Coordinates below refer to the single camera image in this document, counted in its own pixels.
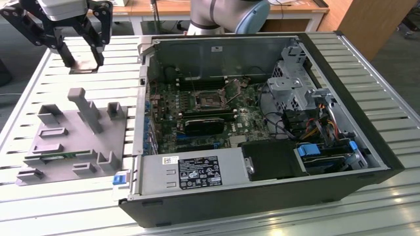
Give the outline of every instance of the robotic arm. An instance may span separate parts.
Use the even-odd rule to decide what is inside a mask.
[[[88,9],[93,11],[93,15],[101,23],[100,33],[95,31],[87,17]],[[28,12],[39,18],[43,27],[33,22]],[[73,67],[76,61],[63,41],[60,28],[73,27],[91,46],[97,67],[103,66],[101,52],[111,38],[112,3],[109,1],[16,0],[0,9],[0,14],[33,45],[45,45],[60,54],[67,67]]]
[[[188,35],[256,33],[268,14],[267,0],[192,0]]]

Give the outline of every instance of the cpu socket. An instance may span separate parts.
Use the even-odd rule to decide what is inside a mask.
[[[196,101],[196,110],[197,111],[215,111],[224,110],[225,105],[225,93],[223,90],[216,91],[201,91],[193,93]]]

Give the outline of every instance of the green circuit board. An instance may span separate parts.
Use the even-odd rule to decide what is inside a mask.
[[[159,153],[175,153],[200,149],[236,147],[232,140],[269,139],[264,117],[256,105],[259,84],[248,85],[248,79],[233,78],[223,89],[181,91],[175,84],[151,86],[151,103],[156,124]],[[180,113],[200,111],[235,111],[235,121],[224,123],[220,134],[187,137],[185,119]]]

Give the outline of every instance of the aluminum table surface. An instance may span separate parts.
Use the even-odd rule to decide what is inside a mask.
[[[0,235],[420,235],[420,119],[344,37],[311,33],[317,48],[349,89],[407,170],[339,202],[155,229],[139,227],[117,207],[127,189],[112,177],[16,186],[16,173],[37,130],[41,104],[67,101],[69,88],[104,107],[128,106],[124,168],[132,163],[132,136],[139,85],[139,36],[116,36],[105,47],[96,74],[68,75],[59,55],[45,53],[0,134]],[[68,38],[76,55],[89,54],[81,38]]]

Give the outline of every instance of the power supply label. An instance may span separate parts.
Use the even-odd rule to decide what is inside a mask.
[[[179,159],[179,187],[185,189],[221,185],[217,156]]]

